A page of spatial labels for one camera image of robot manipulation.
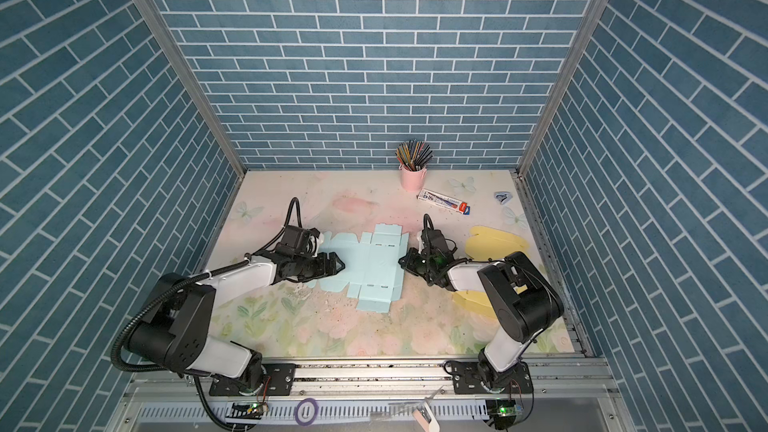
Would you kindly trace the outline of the light blue paper box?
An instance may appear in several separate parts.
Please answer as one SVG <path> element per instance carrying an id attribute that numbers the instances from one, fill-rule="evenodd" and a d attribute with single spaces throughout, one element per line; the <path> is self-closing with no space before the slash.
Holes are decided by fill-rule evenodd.
<path id="1" fill-rule="evenodd" d="M 320 279 L 326 292 L 346 291 L 357 299 L 357 309 L 388 313 L 393 302 L 401 299 L 404 270 L 399 265 L 408 249 L 409 234 L 399 225 L 377 224 L 373 232 L 324 234 L 321 252 L 335 252 L 345 264 L 337 275 Z"/>

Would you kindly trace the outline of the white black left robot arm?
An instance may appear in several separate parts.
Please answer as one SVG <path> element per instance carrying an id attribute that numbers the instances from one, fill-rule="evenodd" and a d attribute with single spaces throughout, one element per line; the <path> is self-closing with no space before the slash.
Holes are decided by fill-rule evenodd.
<path id="1" fill-rule="evenodd" d="M 116 337 L 113 365 L 127 372 L 230 379 L 248 393 L 257 390 L 264 376 L 262 355 L 210 336 L 214 309 L 284 281 L 307 283 L 339 274 L 346 265 L 336 253 L 319 250 L 323 239 L 317 229 L 288 225 L 265 248 L 233 265 L 188 278 L 162 276 Z"/>

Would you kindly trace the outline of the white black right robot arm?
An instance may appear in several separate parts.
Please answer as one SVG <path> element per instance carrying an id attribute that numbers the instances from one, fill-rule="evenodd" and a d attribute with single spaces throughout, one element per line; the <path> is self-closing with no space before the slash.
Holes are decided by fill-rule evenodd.
<path id="1" fill-rule="evenodd" d="M 548 280 L 523 252 L 501 259 L 474 261 L 456 258 L 442 232 L 425 228 L 418 247 L 398 263 L 430 286 L 450 292 L 483 292 L 499 329 L 478 356 L 478 374 L 498 388 L 511 376 L 530 344 L 564 313 L 564 305 Z"/>

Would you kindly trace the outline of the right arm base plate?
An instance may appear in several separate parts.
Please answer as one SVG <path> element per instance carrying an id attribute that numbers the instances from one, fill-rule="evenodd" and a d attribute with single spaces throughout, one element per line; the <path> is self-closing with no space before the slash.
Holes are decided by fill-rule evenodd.
<path id="1" fill-rule="evenodd" d="M 447 360 L 443 371 L 450 377 L 457 395 L 478 394 L 532 394 L 534 387 L 529 367 L 519 362 L 511 368 L 498 372 L 486 362 L 465 362 Z"/>

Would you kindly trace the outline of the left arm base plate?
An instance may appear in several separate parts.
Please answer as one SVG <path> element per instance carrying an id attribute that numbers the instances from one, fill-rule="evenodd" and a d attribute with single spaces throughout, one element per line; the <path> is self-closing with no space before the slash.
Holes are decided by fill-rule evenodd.
<path id="1" fill-rule="evenodd" d="M 296 372 L 295 363 L 259 363 L 248 367 L 241 376 L 214 375 L 209 389 L 213 397 L 288 396 Z"/>

